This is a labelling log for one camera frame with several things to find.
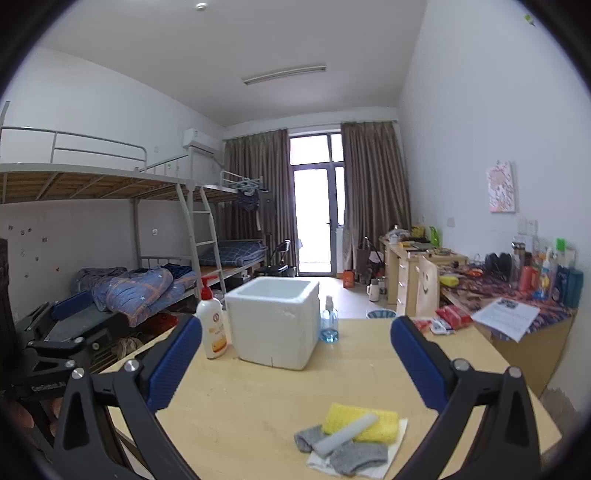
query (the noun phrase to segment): blue blanket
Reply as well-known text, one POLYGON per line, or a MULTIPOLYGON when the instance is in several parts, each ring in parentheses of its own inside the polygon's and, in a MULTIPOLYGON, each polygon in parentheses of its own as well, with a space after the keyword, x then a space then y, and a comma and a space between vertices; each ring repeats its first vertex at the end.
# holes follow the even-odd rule
POLYGON ((73 284, 78 288, 86 286, 100 311, 125 313, 130 327, 138 326, 148 317, 177 303, 197 278, 192 270, 176 280, 166 268, 154 268, 141 273, 119 270, 117 276, 109 275, 113 271, 117 270, 85 269, 76 278, 80 276, 86 281, 74 281, 73 284))
MULTIPOLYGON (((267 250, 262 241, 259 240, 225 241, 219 242, 217 247, 220 252, 220 263, 223 267, 243 267, 255 260, 262 260, 267 250)), ((199 263, 210 267, 216 266, 213 248, 210 248, 200 256, 199 263)))

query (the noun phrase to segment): blue bottle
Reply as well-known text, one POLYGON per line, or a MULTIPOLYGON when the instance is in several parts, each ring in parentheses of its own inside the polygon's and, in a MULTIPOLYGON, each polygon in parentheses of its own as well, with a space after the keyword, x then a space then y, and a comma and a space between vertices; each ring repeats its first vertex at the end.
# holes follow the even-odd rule
POLYGON ((320 312, 320 339, 326 343, 339 341, 339 314, 331 295, 326 296, 326 308, 320 312))

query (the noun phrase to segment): headphones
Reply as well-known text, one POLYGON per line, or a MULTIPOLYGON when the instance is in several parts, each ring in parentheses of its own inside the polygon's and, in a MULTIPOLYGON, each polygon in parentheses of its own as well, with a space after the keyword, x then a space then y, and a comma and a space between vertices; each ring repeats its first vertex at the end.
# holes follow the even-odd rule
POLYGON ((495 275, 501 280, 509 281, 511 276, 511 265, 513 260, 509 254, 488 254, 484 259, 484 270, 486 273, 495 275))

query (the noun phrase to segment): curtain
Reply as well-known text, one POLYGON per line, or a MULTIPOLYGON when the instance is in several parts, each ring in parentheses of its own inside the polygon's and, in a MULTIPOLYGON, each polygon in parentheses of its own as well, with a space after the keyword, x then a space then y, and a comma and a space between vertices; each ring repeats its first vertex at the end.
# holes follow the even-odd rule
MULTIPOLYGON (((276 130, 226 142, 225 167, 252 179, 263 177, 265 189, 275 200, 277 216, 272 229, 271 250, 283 240, 291 240, 286 261, 297 265, 296 201, 290 166, 290 137, 287 130, 276 130)), ((232 204, 225 208, 227 239, 261 238, 256 225, 256 213, 232 204)))
POLYGON ((410 227, 408 183, 392 122, 341 125, 345 162, 343 262, 354 268, 367 236, 378 245, 393 225, 410 227))

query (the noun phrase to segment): hand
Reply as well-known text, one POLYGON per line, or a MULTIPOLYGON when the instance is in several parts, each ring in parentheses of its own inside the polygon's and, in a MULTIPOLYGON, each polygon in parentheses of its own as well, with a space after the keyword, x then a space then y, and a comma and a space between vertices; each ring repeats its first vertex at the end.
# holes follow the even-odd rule
MULTIPOLYGON (((51 402, 51 411, 56 416, 56 418, 60 417, 60 410, 61 410, 61 403, 63 398, 56 398, 51 402)), ((31 414, 23 407, 20 403, 17 402, 10 402, 8 404, 8 408, 12 413, 12 418, 17 422, 21 427, 26 429, 32 429, 35 426, 35 422, 31 414)), ((51 422, 49 425, 49 429, 53 436, 56 435, 57 431, 57 421, 51 422)))

